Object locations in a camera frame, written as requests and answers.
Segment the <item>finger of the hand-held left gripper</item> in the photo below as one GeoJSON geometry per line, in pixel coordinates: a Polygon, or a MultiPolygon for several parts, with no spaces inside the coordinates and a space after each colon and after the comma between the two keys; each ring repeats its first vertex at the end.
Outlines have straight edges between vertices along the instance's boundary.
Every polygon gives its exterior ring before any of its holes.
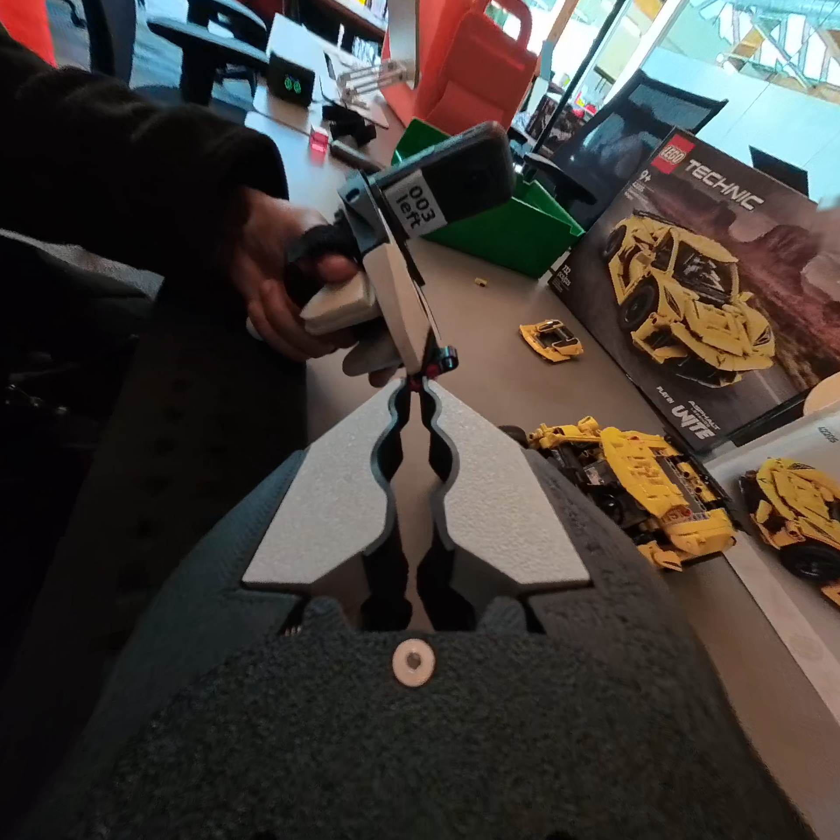
{"type": "Polygon", "coordinates": [[[407,375],[419,372],[432,333],[402,251],[394,244],[377,246],[364,256],[363,268],[360,279],[350,281],[341,328],[357,328],[380,318],[390,341],[383,331],[369,331],[345,358],[343,372],[371,375],[398,366],[407,375]]]}
{"type": "Polygon", "coordinates": [[[426,299],[425,292],[424,292],[424,289],[425,289],[425,286],[426,286],[425,279],[424,279],[420,269],[417,267],[417,264],[416,264],[416,262],[413,258],[412,253],[411,253],[411,250],[407,245],[402,245],[402,255],[403,255],[404,260],[406,262],[406,269],[407,269],[408,275],[412,279],[412,282],[413,282],[413,284],[415,286],[415,289],[416,289],[416,293],[418,295],[418,298],[420,300],[420,303],[422,305],[424,313],[425,313],[425,315],[427,317],[427,320],[429,322],[429,329],[430,329],[430,332],[432,333],[432,336],[433,336],[433,344],[434,344],[435,347],[441,347],[442,344],[441,344],[441,339],[440,339],[440,332],[439,332],[436,320],[434,318],[432,309],[431,309],[431,307],[430,307],[430,305],[429,305],[429,303],[426,299]]]}

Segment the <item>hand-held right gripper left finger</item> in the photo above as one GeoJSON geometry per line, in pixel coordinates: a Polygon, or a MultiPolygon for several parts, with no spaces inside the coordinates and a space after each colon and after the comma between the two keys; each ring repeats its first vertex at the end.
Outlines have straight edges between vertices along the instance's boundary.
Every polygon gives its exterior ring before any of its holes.
{"type": "Polygon", "coordinates": [[[244,587],[331,598],[368,631],[407,627],[413,608],[392,480],[410,408],[408,384],[392,381],[308,446],[244,587]]]}

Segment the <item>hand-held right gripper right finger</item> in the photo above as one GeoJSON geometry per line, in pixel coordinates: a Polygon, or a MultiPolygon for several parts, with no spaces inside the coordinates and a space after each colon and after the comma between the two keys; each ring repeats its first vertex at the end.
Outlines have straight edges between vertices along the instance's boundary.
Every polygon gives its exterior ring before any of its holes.
{"type": "Polygon", "coordinates": [[[419,393],[438,484],[416,588],[437,631],[470,631],[499,597],[592,586],[550,483],[525,447],[441,384],[419,393]]]}

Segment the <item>small black brick assembly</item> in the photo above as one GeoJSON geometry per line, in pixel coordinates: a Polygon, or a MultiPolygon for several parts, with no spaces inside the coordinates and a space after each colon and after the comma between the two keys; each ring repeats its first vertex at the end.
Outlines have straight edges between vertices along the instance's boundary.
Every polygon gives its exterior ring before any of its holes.
{"type": "Polygon", "coordinates": [[[420,392],[426,382],[434,381],[441,375],[454,371],[458,367],[459,356],[455,346],[437,347],[430,352],[419,372],[407,376],[407,386],[411,392],[420,392]]]}

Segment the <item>person's left forearm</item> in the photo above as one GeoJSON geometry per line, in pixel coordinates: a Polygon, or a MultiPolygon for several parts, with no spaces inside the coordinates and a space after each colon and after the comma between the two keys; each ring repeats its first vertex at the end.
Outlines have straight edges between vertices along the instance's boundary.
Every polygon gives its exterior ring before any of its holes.
{"type": "Polygon", "coordinates": [[[1,165],[2,229],[164,277],[214,263],[241,189],[288,198],[264,134],[54,68],[5,29],[1,165]]]}

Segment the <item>grey desk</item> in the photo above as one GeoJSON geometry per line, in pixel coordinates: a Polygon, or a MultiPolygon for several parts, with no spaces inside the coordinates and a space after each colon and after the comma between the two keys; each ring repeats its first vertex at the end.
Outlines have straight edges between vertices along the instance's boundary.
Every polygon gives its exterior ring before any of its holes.
{"type": "MultiPolygon", "coordinates": [[[[622,429],[662,423],[608,354],[545,286],[517,273],[416,241],[426,299],[459,367],[443,387],[495,425],[528,431],[592,415],[622,429]],[[485,288],[476,277],[488,280],[485,288]],[[518,327],[563,322],[582,356],[540,358],[518,327]]],[[[820,838],[838,838],[838,722],[725,558],[663,574],[711,656],[760,756],[820,838]]]]}

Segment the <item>person's left hand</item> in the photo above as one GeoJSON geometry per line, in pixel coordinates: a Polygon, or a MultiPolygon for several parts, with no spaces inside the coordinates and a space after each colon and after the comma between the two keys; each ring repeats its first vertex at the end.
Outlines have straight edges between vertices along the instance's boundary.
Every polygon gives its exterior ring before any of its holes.
{"type": "Polygon", "coordinates": [[[309,207],[242,187],[232,216],[228,277],[243,298],[258,336],[285,359],[304,363],[356,344],[342,330],[312,336],[289,297],[285,282],[287,247],[327,220],[309,207]]]}

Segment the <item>green plastic bin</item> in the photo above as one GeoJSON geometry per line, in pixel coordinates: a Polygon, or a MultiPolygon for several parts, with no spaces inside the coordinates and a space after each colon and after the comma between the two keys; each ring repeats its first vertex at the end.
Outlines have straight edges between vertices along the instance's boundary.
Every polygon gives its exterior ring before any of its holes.
{"type": "Polygon", "coordinates": [[[383,188],[409,238],[422,237],[526,277],[540,279],[584,235],[583,227],[536,182],[515,174],[510,200],[455,219],[427,175],[415,172],[383,188]]]}

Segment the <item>dark grey pen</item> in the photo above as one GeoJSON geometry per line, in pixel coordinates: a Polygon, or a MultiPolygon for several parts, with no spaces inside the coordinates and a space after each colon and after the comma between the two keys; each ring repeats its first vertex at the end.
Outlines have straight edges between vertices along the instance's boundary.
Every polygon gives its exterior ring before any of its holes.
{"type": "Polygon", "coordinates": [[[360,150],[341,140],[331,140],[329,142],[329,152],[333,159],[357,172],[372,175],[384,170],[382,164],[377,163],[360,150]]]}

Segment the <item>black plastic parts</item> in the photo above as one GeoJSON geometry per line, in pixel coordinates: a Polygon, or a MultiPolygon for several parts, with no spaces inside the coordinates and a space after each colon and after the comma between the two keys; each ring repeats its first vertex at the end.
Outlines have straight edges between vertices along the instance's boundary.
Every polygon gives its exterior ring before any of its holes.
{"type": "Polygon", "coordinates": [[[350,139],[362,148],[376,139],[376,126],[358,112],[342,104],[328,102],[322,106],[322,120],[332,140],[350,139]]]}

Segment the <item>yellow brick car roof panel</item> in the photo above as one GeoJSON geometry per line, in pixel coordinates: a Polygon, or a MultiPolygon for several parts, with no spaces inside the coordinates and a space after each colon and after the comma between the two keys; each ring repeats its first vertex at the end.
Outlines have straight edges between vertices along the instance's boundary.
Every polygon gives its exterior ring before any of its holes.
{"type": "Polygon", "coordinates": [[[519,334],[528,347],[544,361],[559,364],[582,356],[581,341],[560,320],[548,319],[521,324],[519,334]]]}

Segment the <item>silver laptop stand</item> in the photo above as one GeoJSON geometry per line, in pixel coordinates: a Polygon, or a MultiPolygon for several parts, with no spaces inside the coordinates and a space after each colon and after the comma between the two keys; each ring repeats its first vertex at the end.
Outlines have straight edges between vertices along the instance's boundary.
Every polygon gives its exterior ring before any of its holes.
{"type": "Polygon", "coordinates": [[[414,91],[419,68],[419,2],[388,3],[388,25],[383,56],[376,65],[341,72],[336,81],[339,100],[346,107],[366,107],[366,97],[396,89],[414,91]]]}

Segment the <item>yellow brick car model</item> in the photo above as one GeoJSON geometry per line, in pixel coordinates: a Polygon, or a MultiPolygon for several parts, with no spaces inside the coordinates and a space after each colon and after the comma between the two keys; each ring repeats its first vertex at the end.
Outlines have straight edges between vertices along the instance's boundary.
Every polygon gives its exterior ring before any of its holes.
{"type": "Polygon", "coordinates": [[[736,543],[728,496],[667,436],[602,426],[593,416],[500,431],[548,460],[659,570],[680,572],[736,543]]]}

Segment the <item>black mesh office chair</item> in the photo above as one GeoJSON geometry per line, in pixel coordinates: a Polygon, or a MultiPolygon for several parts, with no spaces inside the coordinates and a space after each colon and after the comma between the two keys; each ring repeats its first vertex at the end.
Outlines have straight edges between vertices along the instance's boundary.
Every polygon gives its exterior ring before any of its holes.
{"type": "Polygon", "coordinates": [[[527,182],[539,181],[578,225],[589,229],[673,129],[697,134],[727,103],[638,70],[558,150],[528,154],[523,174],[527,182]]]}

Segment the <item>small black display gadget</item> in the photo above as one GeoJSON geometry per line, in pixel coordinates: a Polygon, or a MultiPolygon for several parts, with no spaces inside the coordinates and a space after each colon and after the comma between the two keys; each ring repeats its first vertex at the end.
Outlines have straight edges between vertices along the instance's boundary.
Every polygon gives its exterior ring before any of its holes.
{"type": "Polygon", "coordinates": [[[317,73],[276,52],[270,52],[266,69],[266,84],[275,98],[308,109],[312,105],[317,73]]]}

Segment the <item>toy car set box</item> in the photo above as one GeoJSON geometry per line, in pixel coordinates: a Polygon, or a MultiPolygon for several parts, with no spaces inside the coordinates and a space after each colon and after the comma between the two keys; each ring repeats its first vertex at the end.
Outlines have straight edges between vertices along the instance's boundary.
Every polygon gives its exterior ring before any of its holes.
{"type": "Polygon", "coordinates": [[[688,132],[636,170],[549,286],[696,452],[838,372],[838,223],[688,132]]]}

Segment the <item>building instruction booklet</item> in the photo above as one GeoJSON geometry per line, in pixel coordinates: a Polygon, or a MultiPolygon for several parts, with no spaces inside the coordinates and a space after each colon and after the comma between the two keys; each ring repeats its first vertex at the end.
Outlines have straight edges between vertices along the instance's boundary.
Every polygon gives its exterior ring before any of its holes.
{"type": "Polygon", "coordinates": [[[837,720],[838,404],[709,463],[745,535],[727,561],[837,720]]]}

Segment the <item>person's black fleece-lined jacket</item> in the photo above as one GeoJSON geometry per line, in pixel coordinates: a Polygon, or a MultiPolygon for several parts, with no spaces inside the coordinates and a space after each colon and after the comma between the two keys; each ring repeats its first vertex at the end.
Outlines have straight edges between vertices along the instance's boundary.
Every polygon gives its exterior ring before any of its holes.
{"type": "Polygon", "coordinates": [[[50,787],[140,616],[306,441],[307,374],[231,291],[158,304],[2,244],[2,838],[50,787]]]}

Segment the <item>pale round object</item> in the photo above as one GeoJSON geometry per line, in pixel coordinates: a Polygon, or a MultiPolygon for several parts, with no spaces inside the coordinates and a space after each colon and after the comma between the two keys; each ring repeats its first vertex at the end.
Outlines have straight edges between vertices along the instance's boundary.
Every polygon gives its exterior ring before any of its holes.
{"type": "Polygon", "coordinates": [[[803,415],[818,413],[839,403],[840,374],[834,373],[818,382],[808,393],[803,403],[803,415]]]}

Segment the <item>red handled storage bag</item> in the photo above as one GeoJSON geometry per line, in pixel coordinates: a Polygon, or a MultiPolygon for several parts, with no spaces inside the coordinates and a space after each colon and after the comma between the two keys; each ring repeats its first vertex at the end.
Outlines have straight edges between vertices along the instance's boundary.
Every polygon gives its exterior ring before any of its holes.
{"type": "Polygon", "coordinates": [[[383,91],[403,125],[420,119],[450,135],[487,121],[510,127],[538,60],[529,50],[531,9],[521,1],[497,2],[519,21],[512,37],[488,15],[489,4],[414,2],[408,20],[416,24],[418,80],[383,91]]]}

